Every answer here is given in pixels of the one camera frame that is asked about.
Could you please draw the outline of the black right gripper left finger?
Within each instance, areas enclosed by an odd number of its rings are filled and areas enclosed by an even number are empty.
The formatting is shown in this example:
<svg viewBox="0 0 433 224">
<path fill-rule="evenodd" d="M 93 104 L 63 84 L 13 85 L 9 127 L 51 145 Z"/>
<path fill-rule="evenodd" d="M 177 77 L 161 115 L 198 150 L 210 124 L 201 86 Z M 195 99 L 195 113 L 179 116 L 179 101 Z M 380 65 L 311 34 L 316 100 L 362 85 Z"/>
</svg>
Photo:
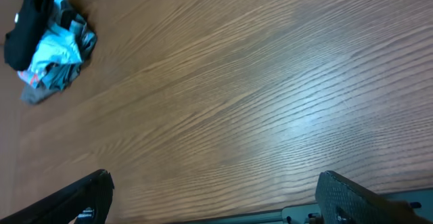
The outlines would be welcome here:
<svg viewBox="0 0 433 224">
<path fill-rule="evenodd" d="M 11 224 L 105 223 L 113 199 L 111 174 L 99 169 L 1 220 Z"/>
</svg>

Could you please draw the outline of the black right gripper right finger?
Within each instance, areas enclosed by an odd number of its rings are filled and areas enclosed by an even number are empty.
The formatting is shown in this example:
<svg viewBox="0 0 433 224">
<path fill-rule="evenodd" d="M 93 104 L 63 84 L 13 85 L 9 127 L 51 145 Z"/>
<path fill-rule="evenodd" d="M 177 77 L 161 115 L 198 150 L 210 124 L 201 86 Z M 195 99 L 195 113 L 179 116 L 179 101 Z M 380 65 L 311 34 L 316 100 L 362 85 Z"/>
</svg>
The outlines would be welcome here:
<svg viewBox="0 0 433 224">
<path fill-rule="evenodd" d="M 320 173 L 315 199 L 325 224 L 430 224 L 408 202 L 387 200 L 334 171 Z"/>
</svg>

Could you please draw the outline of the light blue printed t-shirt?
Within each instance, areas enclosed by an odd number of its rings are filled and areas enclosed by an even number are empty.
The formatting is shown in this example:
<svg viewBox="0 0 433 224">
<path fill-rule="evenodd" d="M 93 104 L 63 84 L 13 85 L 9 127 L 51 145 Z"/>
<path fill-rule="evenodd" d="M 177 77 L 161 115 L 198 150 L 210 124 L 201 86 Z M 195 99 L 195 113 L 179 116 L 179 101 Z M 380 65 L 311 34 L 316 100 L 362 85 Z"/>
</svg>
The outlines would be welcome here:
<svg viewBox="0 0 433 224">
<path fill-rule="evenodd" d="M 68 0 L 53 0 L 51 15 L 30 66 L 17 72 L 20 79 L 36 87 L 48 75 L 50 66 L 82 63 L 78 39 L 85 28 L 85 21 Z"/>
</svg>

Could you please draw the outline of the folded grey garment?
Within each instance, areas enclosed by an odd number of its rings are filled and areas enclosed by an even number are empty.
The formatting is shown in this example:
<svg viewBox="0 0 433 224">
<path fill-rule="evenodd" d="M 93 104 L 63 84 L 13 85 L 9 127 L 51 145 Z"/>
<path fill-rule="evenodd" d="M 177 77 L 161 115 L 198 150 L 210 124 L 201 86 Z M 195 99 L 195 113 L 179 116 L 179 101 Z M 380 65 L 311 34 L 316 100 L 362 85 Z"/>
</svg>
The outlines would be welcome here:
<svg viewBox="0 0 433 224">
<path fill-rule="evenodd" d="M 60 89 L 50 89 L 43 83 L 37 88 L 25 84 L 20 99 L 29 105 L 37 105 L 57 92 L 60 92 Z"/>
</svg>

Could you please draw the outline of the black t-shirt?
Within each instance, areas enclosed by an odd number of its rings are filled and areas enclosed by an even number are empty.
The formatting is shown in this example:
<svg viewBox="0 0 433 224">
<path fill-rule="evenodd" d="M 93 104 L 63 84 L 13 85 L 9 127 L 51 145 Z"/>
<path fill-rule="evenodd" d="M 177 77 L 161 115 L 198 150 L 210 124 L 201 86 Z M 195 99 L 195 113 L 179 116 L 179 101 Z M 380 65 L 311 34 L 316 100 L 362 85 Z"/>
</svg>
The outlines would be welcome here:
<svg viewBox="0 0 433 224">
<path fill-rule="evenodd" d="M 5 35 L 5 63 L 15 71 L 30 66 L 52 9 L 53 0 L 23 0 L 14 29 Z"/>
</svg>

